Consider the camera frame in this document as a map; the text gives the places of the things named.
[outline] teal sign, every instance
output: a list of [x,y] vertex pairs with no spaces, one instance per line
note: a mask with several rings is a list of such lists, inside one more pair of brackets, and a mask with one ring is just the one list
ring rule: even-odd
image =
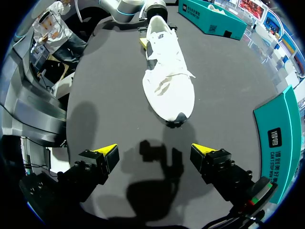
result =
[[255,109],[254,115],[261,143],[261,176],[278,184],[270,199],[277,204],[295,174],[301,155],[301,120],[292,86]]
[[[209,5],[223,10],[225,15],[208,9]],[[207,34],[240,40],[247,27],[246,23],[231,12],[202,0],[179,0],[178,12]]]

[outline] gray table surface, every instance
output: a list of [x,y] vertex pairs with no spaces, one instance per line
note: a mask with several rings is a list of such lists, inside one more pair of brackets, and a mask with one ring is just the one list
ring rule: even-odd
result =
[[[194,110],[180,128],[167,127],[146,100],[139,24],[102,20],[77,67],[67,113],[71,163],[85,149],[117,143],[120,151],[106,184],[82,204],[91,214],[192,229],[226,215],[232,205],[201,179],[189,160],[191,143],[225,148],[259,178],[253,110],[276,95],[267,71],[245,42],[206,35],[177,11],[168,7],[169,22],[196,76]],[[155,160],[143,157],[149,153]]]

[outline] white shirt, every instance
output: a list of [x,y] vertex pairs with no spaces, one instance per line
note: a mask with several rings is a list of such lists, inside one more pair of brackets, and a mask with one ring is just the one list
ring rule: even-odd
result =
[[[38,44],[44,44],[50,54],[56,52],[72,35],[72,31],[61,19],[61,15],[69,12],[70,8],[70,4],[63,5],[60,1],[56,1],[46,9],[50,14],[42,23],[39,23],[39,20],[44,13],[32,24],[34,40]],[[45,34],[48,34],[48,40],[43,43],[42,38]]]

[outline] man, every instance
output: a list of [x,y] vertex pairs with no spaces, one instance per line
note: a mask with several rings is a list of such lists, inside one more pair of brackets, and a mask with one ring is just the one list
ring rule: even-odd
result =
[[76,69],[86,42],[75,35],[61,19],[70,10],[70,0],[54,2],[32,24],[34,40],[44,44],[57,60]]

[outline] shoe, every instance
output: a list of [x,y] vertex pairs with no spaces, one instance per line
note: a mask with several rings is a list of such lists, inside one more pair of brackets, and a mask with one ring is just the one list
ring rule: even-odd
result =
[[220,11],[219,9],[216,9],[212,4],[210,4],[210,5],[208,6],[208,9],[211,10],[211,11],[214,11],[214,12],[216,12],[216,13],[221,13],[221,14],[223,14],[223,15],[226,15],[225,12],[224,12],[224,10]]
[[147,28],[148,69],[143,89],[153,110],[168,122],[183,123],[191,115],[195,94],[175,30],[161,16],[154,16]]

